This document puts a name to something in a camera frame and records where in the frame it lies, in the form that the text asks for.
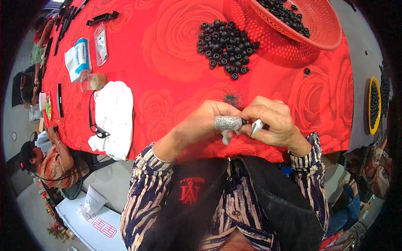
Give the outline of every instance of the black vest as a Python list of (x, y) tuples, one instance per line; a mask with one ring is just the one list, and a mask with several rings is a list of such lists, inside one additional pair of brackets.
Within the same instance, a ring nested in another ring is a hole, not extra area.
[[(246, 168), (265, 211), (269, 229), (279, 238), (281, 250), (318, 250), (322, 228), (300, 189), (267, 160), (243, 156), (232, 159)], [(173, 167), (166, 204), (146, 231), (140, 250), (197, 250), (226, 185), (229, 161), (197, 159)]]

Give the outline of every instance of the red tablecloth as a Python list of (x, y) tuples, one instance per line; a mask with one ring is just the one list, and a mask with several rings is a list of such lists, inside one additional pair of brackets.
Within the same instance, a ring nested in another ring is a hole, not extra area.
[[(81, 2), (74, 0), (72, 5), (80, 6)], [(113, 10), (120, 15), (105, 23), (109, 58), (97, 67), (97, 25), (85, 23)], [(222, 67), (209, 70), (208, 60), (196, 53), (200, 24), (217, 18), (236, 22), (252, 41), (261, 42), (250, 57), (250, 71), (237, 81), (232, 81)], [(57, 35), (53, 28), (55, 40)], [(93, 135), (88, 121), (90, 92), (82, 93), (78, 83), (70, 82), (64, 63), (64, 53), (81, 37), (90, 40), (93, 72), (104, 73), (108, 81), (120, 80), (131, 88), (134, 127), (129, 159), (160, 139), (204, 100), (222, 101), (228, 95), (238, 108), (249, 105), (256, 95), (283, 100), (303, 135), (320, 133), (324, 153), (348, 149), (353, 75), (345, 36), (338, 49), (317, 51), (267, 26), (247, 0), (90, 0), (72, 21), (56, 57), (53, 43), (42, 83), (42, 91), (50, 92), (53, 103), (52, 120), (45, 116), (45, 125), (59, 125), (60, 139), (72, 149), (92, 152), (88, 145)], [(308, 77), (303, 76), (305, 67), (311, 70)], [(58, 83), (62, 84), (63, 118), (58, 118), (56, 106)], [(286, 151), (246, 135), (236, 136), (229, 146), (223, 145), (221, 138), (194, 146), (184, 156), (241, 153), (278, 162)]]

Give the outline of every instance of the yellow bowl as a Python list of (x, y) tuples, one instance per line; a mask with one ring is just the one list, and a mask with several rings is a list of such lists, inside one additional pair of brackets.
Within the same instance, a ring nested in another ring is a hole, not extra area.
[[(370, 119), (370, 116), (371, 116), (371, 114), (370, 114), (370, 103), (371, 103), (371, 85), (372, 85), (372, 83), (375, 83), (375, 86), (377, 86), (377, 91), (378, 91), (378, 115), (377, 115), (377, 119), (375, 120), (375, 123), (374, 123), (374, 128), (371, 128), (371, 119)], [(371, 135), (374, 135), (375, 133), (376, 133), (376, 131), (377, 131), (377, 129), (378, 129), (378, 125), (379, 125), (379, 120), (380, 120), (380, 118), (381, 118), (381, 94), (380, 94), (380, 91), (379, 91), (379, 84), (378, 84), (378, 81), (376, 80), (376, 78), (375, 77), (372, 77), (371, 78), (371, 81), (370, 81), (370, 88), (369, 88), (369, 100), (368, 100), (368, 103), (369, 103), (369, 105), (368, 105), (368, 113), (369, 113), (369, 128), (370, 128), (370, 133), (371, 133)]]

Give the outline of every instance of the glass cup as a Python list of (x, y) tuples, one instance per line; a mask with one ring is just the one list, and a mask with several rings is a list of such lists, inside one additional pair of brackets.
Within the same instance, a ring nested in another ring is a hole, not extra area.
[(105, 74), (100, 73), (84, 73), (81, 76), (81, 91), (100, 90), (107, 83)]

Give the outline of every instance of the striped shirt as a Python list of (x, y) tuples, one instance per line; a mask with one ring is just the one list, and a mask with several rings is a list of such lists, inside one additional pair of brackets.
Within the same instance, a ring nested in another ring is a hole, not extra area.
[[(329, 213), (318, 133), (312, 133), (307, 140), (313, 146), (307, 156), (294, 157), (289, 153), (290, 165), (295, 171), (292, 177), (316, 211), (324, 235)], [(153, 154), (152, 146), (153, 143), (135, 159), (127, 202), (121, 214), (120, 232), (129, 251), (138, 249), (144, 234), (155, 222), (160, 205), (165, 203), (173, 174), (173, 163), (160, 162)], [(235, 228), (257, 250), (280, 250), (279, 240), (268, 227), (268, 218), (258, 205), (248, 172), (240, 165), (229, 163), (226, 177), (230, 185), (228, 182), (222, 192), (200, 250), (219, 250)]]

